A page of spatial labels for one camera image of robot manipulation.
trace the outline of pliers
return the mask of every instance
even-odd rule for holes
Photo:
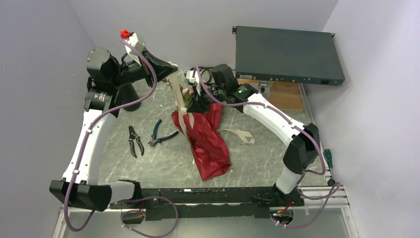
[[[135,158],[137,158],[136,150],[134,148],[134,142],[133,142],[133,140],[136,140],[137,144],[140,147],[140,153],[143,156],[144,155],[144,146],[143,146],[142,142],[140,141],[140,136],[137,135],[136,131],[134,131],[134,128],[133,128],[132,125],[128,127],[128,132],[130,133],[130,135],[128,137],[128,142],[130,142],[130,152],[131,152],[131,154]]]
[[[169,140],[169,139],[175,137],[179,133],[179,131],[175,131],[174,133],[172,133],[172,134],[170,134],[168,136],[165,136],[165,137],[161,137],[161,138],[156,139],[156,137],[158,135],[158,128],[159,128],[159,125],[160,125],[161,122],[162,122],[161,119],[159,119],[156,122],[155,128],[153,129],[152,140],[148,142],[148,145],[150,145],[150,147],[154,147],[155,144],[158,143],[158,142],[159,143],[162,143],[162,141]]]

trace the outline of white wall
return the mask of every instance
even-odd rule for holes
[[[93,44],[65,0],[0,3],[0,237],[51,237]]]
[[[418,0],[340,0],[324,31],[346,81],[307,87],[363,238],[420,234],[419,22]]]
[[[96,47],[120,58],[122,29],[142,35],[150,52],[182,68],[235,66],[232,26],[320,31],[338,0],[70,0]]]

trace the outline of wooden board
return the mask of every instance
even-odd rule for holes
[[[259,83],[254,79],[238,79],[239,84]],[[268,101],[282,111],[303,111],[301,91],[297,83],[273,82],[269,81],[270,98]]]

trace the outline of gray marble surface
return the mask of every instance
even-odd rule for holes
[[[144,80],[136,82],[134,87],[140,97],[150,90]],[[160,82],[154,94],[138,110],[121,110],[105,147],[99,182],[131,179],[139,181],[143,188],[243,187],[272,186],[280,176],[284,168],[282,157],[286,146],[257,120],[236,109],[224,108],[218,129],[227,144],[232,165],[226,174],[202,181],[197,167],[192,163],[189,143],[182,134],[156,144],[153,148],[147,145],[157,120],[162,119],[159,137],[176,130],[171,118],[174,108],[174,95],[170,87]],[[285,113],[305,124],[311,122],[305,103],[303,112]],[[133,125],[141,137],[145,147],[144,156],[140,156],[137,145],[138,158],[130,153],[127,141],[129,125]],[[249,131],[255,143],[245,144],[236,134],[221,129]],[[319,158],[309,169],[321,170]],[[326,181],[323,176],[307,174],[302,185],[326,185]]]

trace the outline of red gift bag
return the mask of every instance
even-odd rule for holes
[[[192,127],[188,114],[184,115],[183,119],[201,179],[207,180],[225,174],[230,167],[229,152],[226,143],[217,131],[222,115],[222,106],[213,103],[210,105],[208,113],[190,114],[194,117]],[[182,132],[178,112],[172,113],[172,119],[175,126]]]

